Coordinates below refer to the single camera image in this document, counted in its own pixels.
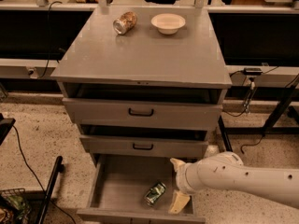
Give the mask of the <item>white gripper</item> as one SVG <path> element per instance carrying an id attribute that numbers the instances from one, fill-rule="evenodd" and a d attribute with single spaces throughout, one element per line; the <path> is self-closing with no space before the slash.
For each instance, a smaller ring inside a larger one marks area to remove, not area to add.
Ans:
<path id="1" fill-rule="evenodd" d="M 171 158 L 176 173 L 176 183 L 179 190 L 174 190 L 172 202 L 168 209 L 169 214 L 179 214 L 190 200 L 189 195 L 196 193 L 195 185 L 198 183 L 195 163 Z"/>

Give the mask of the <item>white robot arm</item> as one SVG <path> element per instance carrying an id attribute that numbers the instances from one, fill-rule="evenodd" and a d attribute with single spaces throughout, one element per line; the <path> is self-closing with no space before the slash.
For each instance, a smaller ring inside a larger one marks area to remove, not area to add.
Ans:
<path id="1" fill-rule="evenodd" d="M 171 158 L 177 189 L 168 212 L 180 213 L 202 189 L 236 190 L 299 207 L 299 170 L 245 166 L 234 152 L 222 152 L 195 163 Z"/>

